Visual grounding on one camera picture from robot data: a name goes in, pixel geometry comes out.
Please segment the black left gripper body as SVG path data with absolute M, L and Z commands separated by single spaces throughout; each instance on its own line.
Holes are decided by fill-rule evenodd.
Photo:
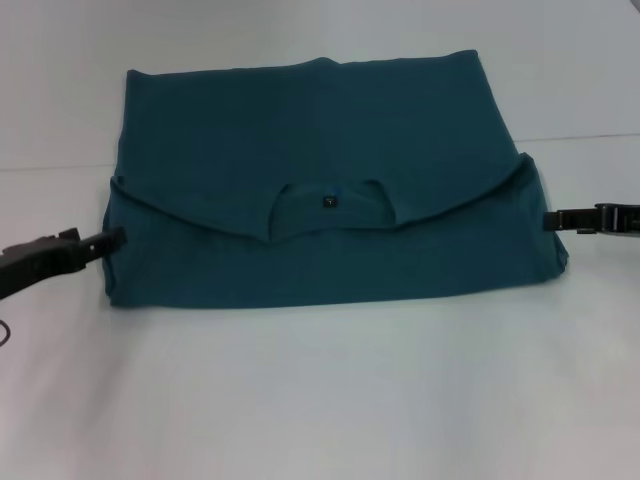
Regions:
M 1 253 L 1 299 L 48 278 L 84 268 L 76 228 L 7 247 Z

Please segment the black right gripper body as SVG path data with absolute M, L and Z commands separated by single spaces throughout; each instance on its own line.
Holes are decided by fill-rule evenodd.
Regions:
M 598 203 L 594 205 L 597 234 L 639 235 L 640 206 L 619 203 Z

